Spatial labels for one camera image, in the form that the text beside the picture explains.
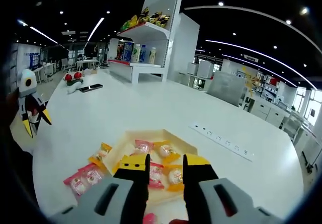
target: red toy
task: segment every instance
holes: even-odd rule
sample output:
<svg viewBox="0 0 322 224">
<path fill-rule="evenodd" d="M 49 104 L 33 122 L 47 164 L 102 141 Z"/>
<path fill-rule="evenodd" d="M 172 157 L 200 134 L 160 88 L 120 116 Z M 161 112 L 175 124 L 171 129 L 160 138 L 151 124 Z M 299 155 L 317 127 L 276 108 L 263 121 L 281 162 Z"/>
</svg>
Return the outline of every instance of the red toy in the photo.
<svg viewBox="0 0 322 224">
<path fill-rule="evenodd" d="M 78 78 L 81 78 L 82 77 L 82 73 L 80 73 L 80 72 L 76 72 L 75 74 L 74 74 L 74 78 L 75 79 L 78 79 Z"/>
<path fill-rule="evenodd" d="M 70 74 L 66 74 L 66 76 L 65 76 L 65 80 L 66 80 L 67 82 L 71 81 L 71 80 L 72 80 L 72 76 L 71 76 Z"/>
</svg>

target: electrical outlet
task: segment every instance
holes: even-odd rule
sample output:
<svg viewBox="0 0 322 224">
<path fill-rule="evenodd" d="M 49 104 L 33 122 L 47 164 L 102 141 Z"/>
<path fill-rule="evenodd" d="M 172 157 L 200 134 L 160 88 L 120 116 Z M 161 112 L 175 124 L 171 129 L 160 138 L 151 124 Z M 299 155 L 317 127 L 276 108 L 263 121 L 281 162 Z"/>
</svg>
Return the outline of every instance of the electrical outlet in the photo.
<svg viewBox="0 0 322 224">
<path fill-rule="evenodd" d="M 248 150 L 245 150 L 239 147 L 237 144 L 232 143 L 230 140 L 224 139 L 222 136 L 217 135 L 214 131 L 210 130 L 199 123 L 194 123 L 189 126 L 193 130 L 196 130 L 200 134 L 204 135 L 205 137 L 209 138 L 210 140 L 214 141 L 215 143 L 223 146 L 224 148 L 234 152 L 235 154 L 249 160 L 254 160 L 254 154 L 250 153 Z"/>
</svg>

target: smartphone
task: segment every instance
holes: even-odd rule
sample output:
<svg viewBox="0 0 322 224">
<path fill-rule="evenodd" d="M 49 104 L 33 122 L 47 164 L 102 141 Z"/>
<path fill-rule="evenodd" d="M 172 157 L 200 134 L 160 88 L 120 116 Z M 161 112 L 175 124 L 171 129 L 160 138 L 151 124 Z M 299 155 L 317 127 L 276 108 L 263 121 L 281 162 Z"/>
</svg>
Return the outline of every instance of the smartphone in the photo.
<svg viewBox="0 0 322 224">
<path fill-rule="evenodd" d="M 98 89 L 98 88 L 102 88 L 102 87 L 103 87 L 103 85 L 101 85 L 101 84 L 95 84 L 95 85 L 91 85 L 89 87 L 82 87 L 79 90 L 81 92 L 89 92 L 89 91 L 92 91 L 92 90 L 95 90 L 95 89 Z"/>
</svg>

